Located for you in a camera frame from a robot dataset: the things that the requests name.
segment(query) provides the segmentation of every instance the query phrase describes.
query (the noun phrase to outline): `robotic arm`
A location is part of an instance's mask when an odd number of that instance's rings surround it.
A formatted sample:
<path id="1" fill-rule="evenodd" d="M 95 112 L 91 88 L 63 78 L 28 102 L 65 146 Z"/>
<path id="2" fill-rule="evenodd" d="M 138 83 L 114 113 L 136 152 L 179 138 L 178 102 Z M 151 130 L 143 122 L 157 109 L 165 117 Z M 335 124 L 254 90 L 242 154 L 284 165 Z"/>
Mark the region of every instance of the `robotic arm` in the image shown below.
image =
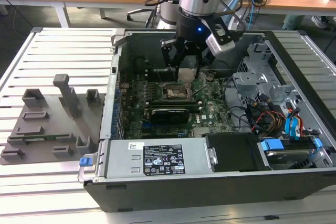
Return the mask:
<path id="1" fill-rule="evenodd" d="M 200 67 L 210 65 L 217 55 L 235 47 L 242 31 L 230 31 L 221 16 L 233 14 L 237 10 L 215 13 L 220 0 L 180 0 L 179 17 L 174 40 L 162 41 L 161 49 L 167 67 L 175 70 L 186 56 L 195 56 L 198 75 Z M 172 47 L 176 54 L 172 58 Z"/>

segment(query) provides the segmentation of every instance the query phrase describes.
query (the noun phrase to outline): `slotted metal table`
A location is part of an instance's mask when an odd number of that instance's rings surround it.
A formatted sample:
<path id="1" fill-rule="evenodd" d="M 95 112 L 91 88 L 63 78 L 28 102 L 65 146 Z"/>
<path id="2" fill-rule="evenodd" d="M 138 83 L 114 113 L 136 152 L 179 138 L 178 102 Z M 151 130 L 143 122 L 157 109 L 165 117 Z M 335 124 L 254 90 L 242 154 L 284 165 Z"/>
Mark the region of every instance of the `slotted metal table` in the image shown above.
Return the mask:
<path id="1" fill-rule="evenodd" d="M 0 151 L 20 114 L 21 96 L 27 88 L 59 94 L 53 77 L 67 73 L 76 93 L 90 88 L 106 93 L 113 57 L 112 30 L 43 28 L 28 36 L 0 81 Z M 275 34 L 336 115 L 334 65 L 307 36 L 288 31 Z M 105 213 L 77 182 L 78 169 L 76 161 L 0 166 L 0 223 L 274 222 L 265 216 L 279 217 L 277 223 L 334 223 L 336 217 L 336 186 L 304 200 Z M 153 200 L 164 199 L 153 196 Z"/>

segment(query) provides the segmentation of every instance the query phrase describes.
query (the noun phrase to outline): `electronic device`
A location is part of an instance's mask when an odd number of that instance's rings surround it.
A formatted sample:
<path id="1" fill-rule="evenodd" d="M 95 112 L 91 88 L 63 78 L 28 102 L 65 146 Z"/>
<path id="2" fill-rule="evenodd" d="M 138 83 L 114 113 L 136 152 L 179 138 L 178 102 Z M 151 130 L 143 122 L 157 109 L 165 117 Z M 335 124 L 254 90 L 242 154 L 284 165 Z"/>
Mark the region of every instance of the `electronic device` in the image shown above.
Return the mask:
<path id="1" fill-rule="evenodd" d="M 102 210 L 302 199 L 336 184 L 335 118 L 271 31 L 244 32 L 232 70 L 189 57 L 178 80 L 155 46 L 174 34 L 111 37 L 100 145 L 79 174 Z"/>

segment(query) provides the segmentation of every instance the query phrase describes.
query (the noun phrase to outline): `floor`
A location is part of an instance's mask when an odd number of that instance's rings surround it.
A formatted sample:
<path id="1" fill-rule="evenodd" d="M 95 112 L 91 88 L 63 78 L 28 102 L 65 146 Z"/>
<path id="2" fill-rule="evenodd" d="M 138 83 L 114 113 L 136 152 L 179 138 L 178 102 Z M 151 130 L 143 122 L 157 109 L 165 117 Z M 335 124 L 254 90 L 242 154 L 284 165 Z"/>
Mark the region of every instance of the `floor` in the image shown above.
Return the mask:
<path id="1" fill-rule="evenodd" d="M 0 16 L 0 76 L 19 51 L 31 28 L 25 20 L 15 12 L 14 8 L 7 6 L 8 15 Z M 51 7 L 20 6 L 18 9 L 33 26 L 60 27 L 55 9 Z M 73 27 L 129 27 L 142 28 L 149 13 L 133 16 L 134 20 L 126 20 L 126 12 L 130 9 L 106 9 L 106 19 L 101 19 L 97 8 L 68 8 L 70 21 Z M 253 29 L 256 30 L 281 30 L 284 15 L 260 15 Z M 331 39 L 336 36 L 336 23 L 330 21 L 329 28 L 322 30 L 314 25 L 311 17 L 306 16 L 298 30 L 304 30 L 312 40 L 324 50 Z M 336 41 L 328 48 L 326 54 L 336 61 Z"/>

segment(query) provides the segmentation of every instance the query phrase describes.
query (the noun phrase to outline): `warning label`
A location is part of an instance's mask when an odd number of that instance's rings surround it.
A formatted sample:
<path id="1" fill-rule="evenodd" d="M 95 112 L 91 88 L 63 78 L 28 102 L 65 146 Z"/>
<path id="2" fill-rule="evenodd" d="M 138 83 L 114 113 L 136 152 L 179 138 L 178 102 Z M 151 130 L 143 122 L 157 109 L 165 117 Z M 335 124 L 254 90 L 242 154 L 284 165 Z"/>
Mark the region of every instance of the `warning label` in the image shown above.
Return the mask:
<path id="1" fill-rule="evenodd" d="M 144 146 L 143 157 L 147 176 L 185 174 L 181 144 Z"/>

